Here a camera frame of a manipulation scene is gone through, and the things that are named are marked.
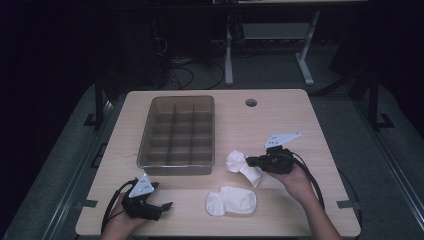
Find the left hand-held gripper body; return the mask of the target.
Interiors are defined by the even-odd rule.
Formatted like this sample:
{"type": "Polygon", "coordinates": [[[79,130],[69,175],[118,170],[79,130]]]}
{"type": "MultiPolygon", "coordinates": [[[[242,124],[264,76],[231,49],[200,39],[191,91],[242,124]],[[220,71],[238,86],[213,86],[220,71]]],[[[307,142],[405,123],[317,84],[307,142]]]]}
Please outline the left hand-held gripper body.
{"type": "Polygon", "coordinates": [[[152,183],[149,176],[144,173],[135,180],[130,190],[122,200],[124,211],[131,218],[142,218],[158,221],[163,213],[160,206],[151,205],[147,199],[158,187],[158,183],[152,183]]]}

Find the aluminium floor rail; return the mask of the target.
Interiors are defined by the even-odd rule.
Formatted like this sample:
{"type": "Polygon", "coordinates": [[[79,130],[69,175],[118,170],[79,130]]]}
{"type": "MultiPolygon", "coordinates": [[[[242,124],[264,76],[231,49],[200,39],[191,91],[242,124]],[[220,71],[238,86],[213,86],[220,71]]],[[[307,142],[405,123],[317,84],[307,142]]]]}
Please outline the aluminium floor rail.
{"type": "Polygon", "coordinates": [[[100,164],[101,150],[110,137],[109,123],[113,105],[106,101],[97,110],[78,105],[64,135],[54,148],[57,173],[53,176],[58,200],[42,234],[42,240],[60,240],[61,236],[76,236],[75,226],[100,164]]]}
{"type": "Polygon", "coordinates": [[[397,162],[395,155],[389,149],[389,146],[381,133],[377,131],[370,123],[364,105],[360,102],[354,101],[353,106],[360,115],[360,118],[365,124],[367,130],[370,132],[374,142],[378,146],[379,151],[383,155],[383,158],[388,165],[389,172],[392,175],[394,182],[396,183],[401,195],[406,201],[415,220],[417,221],[421,230],[424,232],[424,202],[419,198],[415,189],[407,179],[404,171],[401,169],[399,163],[397,162]]]}

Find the white sock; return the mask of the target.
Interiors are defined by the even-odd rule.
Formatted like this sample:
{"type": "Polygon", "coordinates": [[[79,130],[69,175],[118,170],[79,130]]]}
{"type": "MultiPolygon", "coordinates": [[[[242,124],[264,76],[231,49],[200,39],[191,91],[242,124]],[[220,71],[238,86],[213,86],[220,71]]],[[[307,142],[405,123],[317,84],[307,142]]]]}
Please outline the white sock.
{"type": "Polygon", "coordinates": [[[210,192],[205,200],[206,211],[212,216],[251,214],[256,206],[257,198],[253,191],[231,186],[223,186],[219,192],[210,192]]]}
{"type": "Polygon", "coordinates": [[[233,150],[226,157],[226,168],[232,173],[241,173],[251,183],[257,187],[262,180],[262,171],[258,167],[250,167],[246,161],[244,153],[233,150]]]}

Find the person's left hand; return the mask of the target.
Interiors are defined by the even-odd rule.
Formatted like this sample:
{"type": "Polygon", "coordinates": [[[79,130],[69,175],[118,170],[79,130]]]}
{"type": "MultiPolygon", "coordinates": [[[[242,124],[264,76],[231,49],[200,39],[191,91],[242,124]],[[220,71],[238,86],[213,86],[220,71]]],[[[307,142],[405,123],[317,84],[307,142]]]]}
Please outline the person's left hand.
{"type": "Polygon", "coordinates": [[[124,196],[125,194],[121,193],[112,208],[101,240],[127,240],[137,228],[147,222],[146,219],[128,216],[121,204],[124,196]]]}

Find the person's right hand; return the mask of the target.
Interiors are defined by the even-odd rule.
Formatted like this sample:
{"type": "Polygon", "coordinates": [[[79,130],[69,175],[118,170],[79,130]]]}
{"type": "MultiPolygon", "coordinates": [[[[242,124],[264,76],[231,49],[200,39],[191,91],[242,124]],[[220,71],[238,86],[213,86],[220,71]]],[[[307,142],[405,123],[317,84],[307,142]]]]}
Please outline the person's right hand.
{"type": "Polygon", "coordinates": [[[268,175],[280,181],[285,186],[289,195],[298,202],[302,203],[306,200],[315,199],[310,180],[305,172],[297,165],[295,165],[288,174],[268,172],[268,175]]]}

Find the translucent brown divided storage box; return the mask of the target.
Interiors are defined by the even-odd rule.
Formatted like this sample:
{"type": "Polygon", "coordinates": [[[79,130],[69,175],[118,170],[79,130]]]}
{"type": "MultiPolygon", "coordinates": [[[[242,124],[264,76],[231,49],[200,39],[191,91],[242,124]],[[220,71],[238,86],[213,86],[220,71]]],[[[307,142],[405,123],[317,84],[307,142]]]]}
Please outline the translucent brown divided storage box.
{"type": "Polygon", "coordinates": [[[155,97],[140,143],[138,167],[152,176],[209,175],[214,163],[214,98],[155,97]]]}

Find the black metal stand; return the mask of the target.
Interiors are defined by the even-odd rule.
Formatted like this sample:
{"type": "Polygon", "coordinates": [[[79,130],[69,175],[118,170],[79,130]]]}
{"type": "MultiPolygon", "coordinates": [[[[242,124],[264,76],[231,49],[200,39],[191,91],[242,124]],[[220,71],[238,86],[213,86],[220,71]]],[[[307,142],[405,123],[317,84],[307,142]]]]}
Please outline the black metal stand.
{"type": "Polygon", "coordinates": [[[368,95],[368,121],[374,131],[379,132],[383,128],[393,128],[394,124],[386,113],[378,111],[379,80],[376,74],[372,74],[369,81],[368,95]]]}
{"type": "Polygon", "coordinates": [[[94,83],[94,96],[95,96],[95,112],[87,115],[84,126],[91,126],[95,131],[99,130],[104,121],[104,93],[103,93],[103,79],[99,75],[94,83]]]}

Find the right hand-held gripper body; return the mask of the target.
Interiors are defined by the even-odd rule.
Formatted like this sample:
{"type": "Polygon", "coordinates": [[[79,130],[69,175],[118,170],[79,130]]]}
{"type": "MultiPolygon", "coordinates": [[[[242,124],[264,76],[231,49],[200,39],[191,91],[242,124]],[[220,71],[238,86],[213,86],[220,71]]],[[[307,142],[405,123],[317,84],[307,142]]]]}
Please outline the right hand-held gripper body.
{"type": "Polygon", "coordinates": [[[259,157],[259,168],[265,172],[288,174],[295,163],[294,154],[283,145],[301,135],[300,132],[271,134],[264,143],[266,153],[259,157]]]}

